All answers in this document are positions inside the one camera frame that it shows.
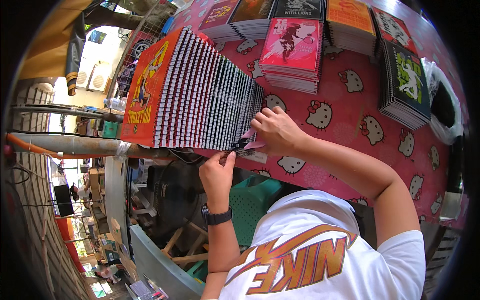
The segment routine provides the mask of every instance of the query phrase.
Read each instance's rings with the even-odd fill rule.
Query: tarp
[[[75,95],[80,59],[85,45],[83,11],[92,0],[65,0],[49,17],[33,41],[20,79],[66,77],[68,93]]]

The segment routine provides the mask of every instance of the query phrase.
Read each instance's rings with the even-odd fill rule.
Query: orange notebook cover
[[[328,0],[327,21],[352,26],[376,35],[368,7],[360,1]]]
[[[182,31],[178,29],[142,52],[127,98],[122,141],[154,147],[163,82]]]

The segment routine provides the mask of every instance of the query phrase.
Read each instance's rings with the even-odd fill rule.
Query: water bottle
[[[107,105],[108,108],[115,109],[121,112],[125,112],[125,108],[127,106],[127,101],[125,98],[120,99],[112,98],[112,99],[104,99],[103,103]]]

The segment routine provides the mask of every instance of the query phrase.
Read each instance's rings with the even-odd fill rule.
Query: white t-shirt
[[[360,237],[353,212],[321,191],[280,199],[258,223],[219,299],[420,299],[422,233],[401,233],[375,251]]]
[[[88,187],[88,190],[85,191],[85,186],[82,185],[81,187],[78,188],[77,194],[78,194],[78,197],[80,199],[85,199],[85,198],[89,199],[90,198],[90,187]]]

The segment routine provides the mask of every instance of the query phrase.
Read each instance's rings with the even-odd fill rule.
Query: red notebook cover
[[[397,44],[418,56],[410,32],[408,32],[407,26],[402,20],[376,7],[373,7],[373,14],[383,39]]]
[[[183,28],[142,52],[127,99],[121,140],[154,147],[163,82]]]
[[[200,25],[200,30],[228,24],[239,0],[228,0],[214,4]]]
[[[317,20],[273,18],[260,64],[315,72],[322,36],[323,28]]]

